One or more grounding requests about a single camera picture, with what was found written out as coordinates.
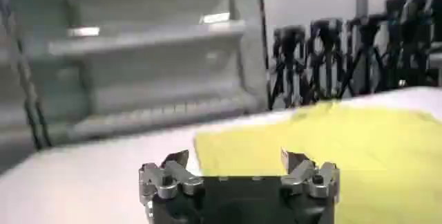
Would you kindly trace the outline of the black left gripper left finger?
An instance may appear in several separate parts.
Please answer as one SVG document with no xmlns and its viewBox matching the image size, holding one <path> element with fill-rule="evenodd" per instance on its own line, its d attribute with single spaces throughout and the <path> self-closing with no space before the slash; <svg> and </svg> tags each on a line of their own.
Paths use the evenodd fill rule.
<svg viewBox="0 0 442 224">
<path fill-rule="evenodd" d="M 204 190 L 204 179 L 186 169 L 189 150 L 170 153 L 160 165 L 148 162 L 138 169 L 139 200 L 148 205 L 155 196 L 171 200 L 180 190 L 186 196 L 196 196 Z"/>
</svg>

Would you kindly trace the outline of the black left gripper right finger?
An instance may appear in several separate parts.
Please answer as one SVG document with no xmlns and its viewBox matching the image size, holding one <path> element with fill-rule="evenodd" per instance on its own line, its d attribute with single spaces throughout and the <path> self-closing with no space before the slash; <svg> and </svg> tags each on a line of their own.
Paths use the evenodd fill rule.
<svg viewBox="0 0 442 224">
<path fill-rule="evenodd" d="M 292 195 L 307 194 L 312 198 L 340 199 L 340 169 L 336 163 L 324 162 L 320 167 L 304 153 L 280 150 L 287 174 L 280 177 L 284 188 Z"/>
</svg>

